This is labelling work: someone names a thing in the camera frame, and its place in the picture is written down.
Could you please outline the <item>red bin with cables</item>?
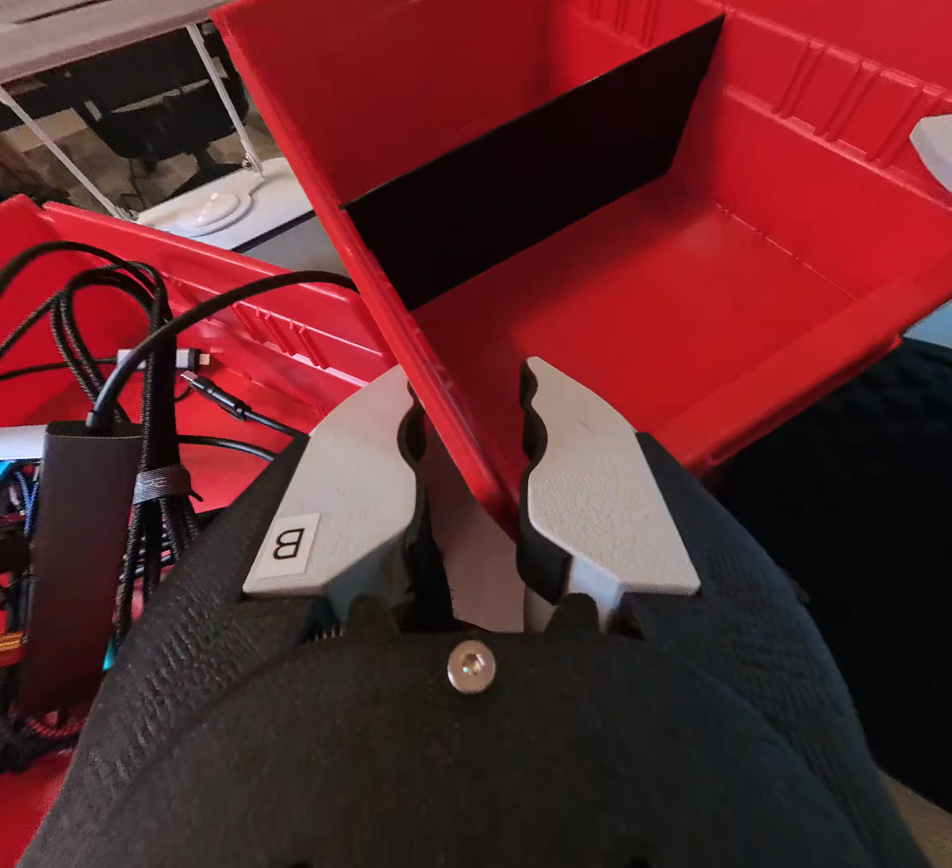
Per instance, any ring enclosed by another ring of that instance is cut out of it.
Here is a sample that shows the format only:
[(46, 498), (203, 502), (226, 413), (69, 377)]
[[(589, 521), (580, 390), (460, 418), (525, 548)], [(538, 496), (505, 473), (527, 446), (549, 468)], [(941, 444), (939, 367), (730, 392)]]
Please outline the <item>red bin with cables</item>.
[(213, 507), (231, 503), (251, 481), (235, 453), (274, 459), (292, 422), (314, 425), (395, 359), (346, 277), (286, 274), (24, 195), (1, 214), (2, 866), (12, 866), (53, 804), (92, 703), (13, 715), (46, 427), (142, 427), (103, 679), (135, 607), (210, 515), (194, 510), (194, 485)]

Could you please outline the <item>black bin divider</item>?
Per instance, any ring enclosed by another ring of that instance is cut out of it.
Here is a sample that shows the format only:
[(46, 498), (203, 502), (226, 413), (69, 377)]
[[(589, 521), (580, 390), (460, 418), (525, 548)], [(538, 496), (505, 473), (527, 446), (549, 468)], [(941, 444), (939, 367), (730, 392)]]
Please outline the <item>black bin divider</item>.
[(660, 179), (722, 13), (344, 205), (414, 311)]

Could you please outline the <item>grey usb hub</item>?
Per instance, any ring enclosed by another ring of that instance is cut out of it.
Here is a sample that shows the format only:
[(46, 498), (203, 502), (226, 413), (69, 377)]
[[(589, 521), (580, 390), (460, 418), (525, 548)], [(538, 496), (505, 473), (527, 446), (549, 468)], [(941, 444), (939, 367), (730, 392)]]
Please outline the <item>grey usb hub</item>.
[(103, 434), (78, 421), (46, 427), (16, 719), (95, 698), (113, 633), (141, 451), (138, 424), (119, 423)]

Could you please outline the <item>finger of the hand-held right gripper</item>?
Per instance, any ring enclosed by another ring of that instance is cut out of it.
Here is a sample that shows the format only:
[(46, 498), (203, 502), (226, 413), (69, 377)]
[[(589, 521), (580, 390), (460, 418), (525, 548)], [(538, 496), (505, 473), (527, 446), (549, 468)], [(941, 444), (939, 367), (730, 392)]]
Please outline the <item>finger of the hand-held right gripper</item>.
[(951, 193), (951, 114), (920, 119), (909, 139), (924, 167)]

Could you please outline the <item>black office chair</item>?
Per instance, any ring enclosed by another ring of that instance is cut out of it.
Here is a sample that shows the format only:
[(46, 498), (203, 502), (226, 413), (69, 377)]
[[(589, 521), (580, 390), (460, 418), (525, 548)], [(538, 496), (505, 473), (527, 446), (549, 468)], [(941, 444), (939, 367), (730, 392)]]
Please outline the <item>black office chair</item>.
[(197, 172), (185, 189), (238, 169), (210, 152), (236, 128), (187, 30), (73, 62), (56, 77), (64, 99), (120, 158), (154, 169), (193, 157)]

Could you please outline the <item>black textured cloth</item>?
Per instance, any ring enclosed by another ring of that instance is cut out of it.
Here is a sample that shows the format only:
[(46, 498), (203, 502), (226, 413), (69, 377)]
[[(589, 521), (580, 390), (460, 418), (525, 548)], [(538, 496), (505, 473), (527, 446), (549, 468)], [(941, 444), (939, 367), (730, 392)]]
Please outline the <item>black textured cloth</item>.
[(950, 812), (950, 349), (904, 340), (708, 485), (803, 591), (879, 767)]

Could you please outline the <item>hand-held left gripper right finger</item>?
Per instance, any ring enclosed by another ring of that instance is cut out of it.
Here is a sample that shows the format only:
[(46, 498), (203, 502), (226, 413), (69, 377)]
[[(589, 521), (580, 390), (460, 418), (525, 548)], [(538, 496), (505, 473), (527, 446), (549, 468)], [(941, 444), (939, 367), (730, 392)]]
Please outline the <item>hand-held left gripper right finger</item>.
[(517, 568), (550, 606), (594, 602), (601, 629), (631, 593), (701, 589), (637, 430), (587, 386), (539, 357), (520, 372), (523, 449)]

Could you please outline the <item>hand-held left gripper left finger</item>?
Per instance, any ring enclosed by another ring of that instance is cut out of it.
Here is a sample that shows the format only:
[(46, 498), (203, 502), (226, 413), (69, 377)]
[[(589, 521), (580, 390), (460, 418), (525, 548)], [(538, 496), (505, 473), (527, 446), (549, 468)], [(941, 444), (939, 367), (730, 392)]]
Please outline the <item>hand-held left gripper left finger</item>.
[(425, 506), (424, 411), (396, 365), (310, 433), (244, 580), (250, 599), (411, 601), (411, 547)]

